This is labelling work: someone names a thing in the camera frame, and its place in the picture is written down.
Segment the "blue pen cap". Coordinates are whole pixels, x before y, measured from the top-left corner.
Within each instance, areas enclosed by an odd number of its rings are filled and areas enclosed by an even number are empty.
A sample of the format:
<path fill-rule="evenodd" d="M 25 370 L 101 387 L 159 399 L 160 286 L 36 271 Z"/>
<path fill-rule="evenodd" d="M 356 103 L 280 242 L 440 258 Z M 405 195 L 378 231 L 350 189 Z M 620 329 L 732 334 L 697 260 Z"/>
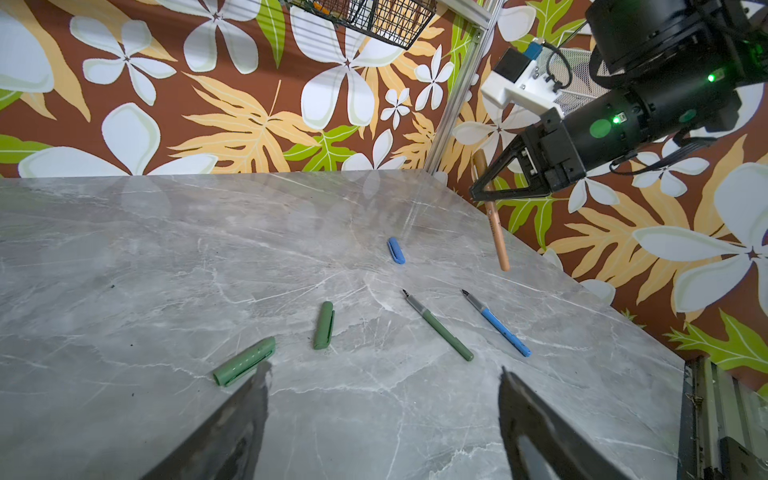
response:
<path fill-rule="evenodd" d="M 390 237 L 387 240 L 387 247 L 388 247 L 389 253 L 391 255 L 391 258 L 393 259 L 393 261 L 395 263 L 401 264 L 401 265 L 406 263 L 406 258 L 405 258 L 405 255 L 403 253 L 403 250 L 402 250 L 398 240 L 395 237 Z"/>

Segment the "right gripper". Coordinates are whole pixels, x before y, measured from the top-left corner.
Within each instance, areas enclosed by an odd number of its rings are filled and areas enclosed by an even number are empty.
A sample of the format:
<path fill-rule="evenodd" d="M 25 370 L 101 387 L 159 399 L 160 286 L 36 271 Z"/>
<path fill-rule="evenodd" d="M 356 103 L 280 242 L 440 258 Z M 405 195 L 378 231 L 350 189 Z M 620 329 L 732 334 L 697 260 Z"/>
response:
<path fill-rule="evenodd" d="M 626 89 L 611 91 L 559 118 L 541 122 L 515 137 L 470 187 L 474 201 L 537 199 L 577 183 L 586 174 L 636 151 L 636 99 Z M 528 186 L 510 187 L 500 176 L 513 163 Z"/>

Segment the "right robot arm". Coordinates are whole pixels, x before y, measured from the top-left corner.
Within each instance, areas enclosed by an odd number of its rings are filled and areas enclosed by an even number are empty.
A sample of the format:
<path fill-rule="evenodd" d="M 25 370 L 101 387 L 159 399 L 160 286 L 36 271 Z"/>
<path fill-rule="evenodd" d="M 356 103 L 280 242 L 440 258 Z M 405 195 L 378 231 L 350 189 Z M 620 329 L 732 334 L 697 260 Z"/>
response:
<path fill-rule="evenodd" d="M 566 83 L 534 75 L 548 48 L 509 49 L 482 84 L 492 105 L 538 117 L 471 187 L 476 201 L 545 197 L 596 168 L 620 173 L 640 148 L 672 136 L 674 165 L 736 125 L 738 89 L 767 79 L 767 32 L 737 1 L 596 1 L 586 11 L 596 45 L 589 77 L 603 94 L 570 113 L 557 105 Z"/>

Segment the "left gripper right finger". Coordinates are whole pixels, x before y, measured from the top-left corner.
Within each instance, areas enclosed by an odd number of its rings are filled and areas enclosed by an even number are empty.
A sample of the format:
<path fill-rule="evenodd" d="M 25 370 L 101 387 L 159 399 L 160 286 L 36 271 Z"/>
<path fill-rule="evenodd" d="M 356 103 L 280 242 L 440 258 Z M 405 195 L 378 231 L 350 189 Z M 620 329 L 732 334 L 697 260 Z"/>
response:
<path fill-rule="evenodd" d="M 626 479 L 515 373 L 498 393 L 501 437 L 514 479 Z"/>

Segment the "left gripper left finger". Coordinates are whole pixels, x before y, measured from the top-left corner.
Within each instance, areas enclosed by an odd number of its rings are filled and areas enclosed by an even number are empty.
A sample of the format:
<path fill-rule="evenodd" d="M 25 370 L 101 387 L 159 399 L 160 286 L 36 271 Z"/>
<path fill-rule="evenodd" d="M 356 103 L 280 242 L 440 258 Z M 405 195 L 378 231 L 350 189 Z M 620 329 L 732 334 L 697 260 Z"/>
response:
<path fill-rule="evenodd" d="M 271 364 L 255 372 L 202 425 L 143 477 L 253 479 L 268 419 Z"/>

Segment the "brown pen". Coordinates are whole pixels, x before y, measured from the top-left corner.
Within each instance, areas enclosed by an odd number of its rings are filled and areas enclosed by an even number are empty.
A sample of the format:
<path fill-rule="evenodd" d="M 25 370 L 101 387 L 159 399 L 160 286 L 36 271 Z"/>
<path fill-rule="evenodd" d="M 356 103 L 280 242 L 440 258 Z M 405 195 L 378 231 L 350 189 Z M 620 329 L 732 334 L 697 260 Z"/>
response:
<path fill-rule="evenodd" d="M 473 166 L 476 172 L 477 178 L 480 178 L 487 169 L 487 161 L 485 153 L 482 149 L 476 151 L 472 156 Z M 502 271 L 508 272 L 510 270 L 510 261 L 506 250 L 506 244 L 504 240 L 504 229 L 502 228 L 499 213 L 496 208 L 496 204 L 493 201 L 485 202 L 485 211 L 489 219 L 490 229 L 493 235 L 494 245 L 496 248 L 497 258 Z"/>

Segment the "blue pen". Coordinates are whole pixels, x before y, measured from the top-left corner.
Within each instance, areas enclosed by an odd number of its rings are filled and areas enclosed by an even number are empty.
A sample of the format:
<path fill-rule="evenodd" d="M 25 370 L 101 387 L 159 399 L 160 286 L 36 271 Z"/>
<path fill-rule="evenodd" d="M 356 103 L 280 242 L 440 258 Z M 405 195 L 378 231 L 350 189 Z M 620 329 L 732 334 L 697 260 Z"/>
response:
<path fill-rule="evenodd" d="M 463 297 L 487 320 L 521 355 L 530 357 L 531 350 L 515 336 L 503 323 L 493 314 L 493 312 L 477 299 L 473 294 L 465 289 L 461 290 Z"/>

